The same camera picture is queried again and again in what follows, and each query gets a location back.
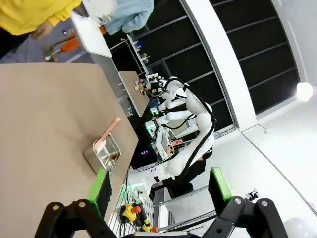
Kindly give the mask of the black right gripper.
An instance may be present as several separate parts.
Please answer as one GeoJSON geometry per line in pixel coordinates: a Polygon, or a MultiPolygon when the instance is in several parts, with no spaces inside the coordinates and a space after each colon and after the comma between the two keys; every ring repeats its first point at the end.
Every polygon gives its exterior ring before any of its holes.
{"type": "Polygon", "coordinates": [[[165,92],[165,86],[162,80],[152,80],[149,84],[148,93],[151,97],[158,97],[165,92]]]}

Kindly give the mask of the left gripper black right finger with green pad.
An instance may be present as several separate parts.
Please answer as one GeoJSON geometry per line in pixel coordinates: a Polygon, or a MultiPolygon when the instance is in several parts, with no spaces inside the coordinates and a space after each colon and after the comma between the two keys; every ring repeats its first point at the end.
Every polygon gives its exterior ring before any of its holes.
{"type": "Polygon", "coordinates": [[[212,167],[208,191],[216,218],[204,233],[204,238],[228,238],[235,228],[245,228],[251,238],[288,237],[274,202],[261,198],[255,203],[233,196],[219,167],[212,167]]]}

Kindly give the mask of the person's right hand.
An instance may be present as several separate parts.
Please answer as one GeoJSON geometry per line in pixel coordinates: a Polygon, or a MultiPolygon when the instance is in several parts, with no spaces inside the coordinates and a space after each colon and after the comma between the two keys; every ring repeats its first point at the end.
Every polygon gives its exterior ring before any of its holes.
{"type": "Polygon", "coordinates": [[[34,40],[41,39],[47,36],[53,28],[54,26],[49,21],[45,21],[32,32],[31,38],[34,40]]]}

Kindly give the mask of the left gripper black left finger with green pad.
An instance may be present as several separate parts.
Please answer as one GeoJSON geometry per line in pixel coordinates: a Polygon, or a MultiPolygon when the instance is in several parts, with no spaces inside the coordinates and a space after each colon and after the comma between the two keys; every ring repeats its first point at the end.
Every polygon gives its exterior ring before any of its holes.
{"type": "Polygon", "coordinates": [[[49,203],[35,233],[36,238],[71,238],[76,231],[86,231],[91,238],[114,238],[104,221],[112,196],[109,171],[99,169],[86,199],[64,206],[49,203]]]}

